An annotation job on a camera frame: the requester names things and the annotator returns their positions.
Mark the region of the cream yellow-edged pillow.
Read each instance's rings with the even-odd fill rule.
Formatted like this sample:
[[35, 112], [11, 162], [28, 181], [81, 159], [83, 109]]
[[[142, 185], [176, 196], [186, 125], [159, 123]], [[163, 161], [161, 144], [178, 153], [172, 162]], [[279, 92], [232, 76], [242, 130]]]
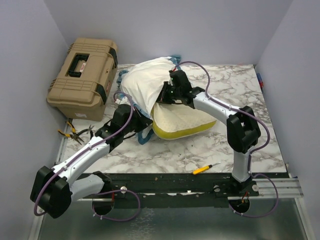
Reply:
[[155, 103], [151, 115], [154, 133], [164, 140], [175, 140], [204, 132], [217, 122], [217, 119], [208, 113], [182, 104]]

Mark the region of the white blue-trimmed pillowcase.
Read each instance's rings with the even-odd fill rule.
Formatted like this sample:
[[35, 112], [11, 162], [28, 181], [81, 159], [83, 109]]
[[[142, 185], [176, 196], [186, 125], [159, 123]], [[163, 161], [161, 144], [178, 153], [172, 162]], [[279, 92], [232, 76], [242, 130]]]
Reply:
[[168, 81], [169, 70], [181, 62], [180, 55], [159, 57], [139, 63], [130, 70], [121, 70], [117, 84], [120, 91], [131, 96], [133, 105], [151, 119], [151, 111], [163, 88]]

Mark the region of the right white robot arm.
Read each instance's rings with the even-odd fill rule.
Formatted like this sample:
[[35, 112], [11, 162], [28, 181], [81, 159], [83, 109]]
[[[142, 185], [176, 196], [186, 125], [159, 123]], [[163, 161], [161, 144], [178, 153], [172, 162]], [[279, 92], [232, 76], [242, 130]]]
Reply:
[[182, 104], [209, 114], [226, 126], [227, 141], [233, 149], [233, 170], [229, 189], [240, 196], [248, 189], [247, 180], [250, 151], [258, 143], [261, 130], [253, 110], [248, 107], [235, 107], [216, 98], [210, 99], [201, 87], [192, 87], [186, 73], [170, 70], [169, 81], [164, 82], [157, 103], [167, 105]]

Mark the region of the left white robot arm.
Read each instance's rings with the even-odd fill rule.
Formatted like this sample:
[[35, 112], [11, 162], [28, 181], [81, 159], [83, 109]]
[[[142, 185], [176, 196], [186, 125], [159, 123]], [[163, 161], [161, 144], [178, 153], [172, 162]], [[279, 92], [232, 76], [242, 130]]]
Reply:
[[140, 133], [152, 124], [152, 120], [136, 107], [120, 104], [113, 117], [99, 128], [91, 140], [67, 160], [52, 168], [43, 166], [34, 179], [30, 200], [34, 202], [34, 214], [41, 208], [56, 219], [69, 208], [73, 200], [97, 194], [103, 198], [111, 190], [106, 177], [94, 173], [87, 178], [79, 177], [93, 163], [118, 147], [129, 133]]

